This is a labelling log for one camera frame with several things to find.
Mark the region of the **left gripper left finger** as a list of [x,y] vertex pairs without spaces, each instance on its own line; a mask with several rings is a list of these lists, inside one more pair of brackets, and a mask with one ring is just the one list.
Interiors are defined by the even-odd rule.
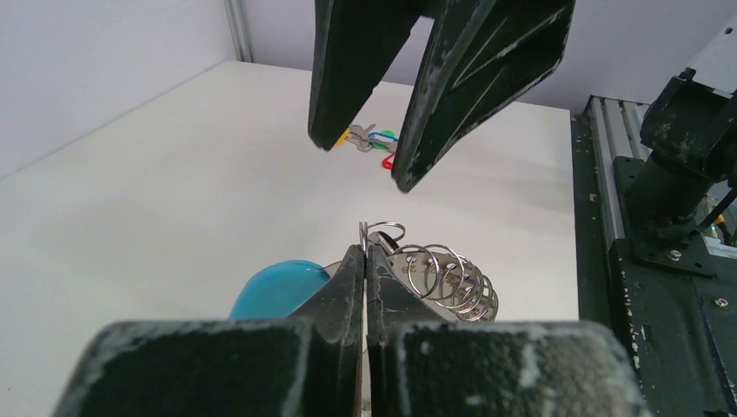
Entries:
[[57,416],[355,416],[365,255],[270,320],[121,321],[84,350]]

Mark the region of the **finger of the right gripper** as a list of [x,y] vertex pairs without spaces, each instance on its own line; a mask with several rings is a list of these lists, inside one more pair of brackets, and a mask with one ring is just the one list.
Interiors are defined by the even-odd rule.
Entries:
[[392,178],[408,193],[464,136],[559,67],[573,1],[430,1],[434,24]]
[[308,133],[330,150],[354,121],[420,17],[411,1],[316,1]]

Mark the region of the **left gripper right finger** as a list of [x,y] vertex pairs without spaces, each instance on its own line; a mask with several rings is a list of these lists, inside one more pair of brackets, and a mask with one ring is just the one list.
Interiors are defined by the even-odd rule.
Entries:
[[590,321],[444,321],[367,252],[375,416],[647,416],[627,352]]

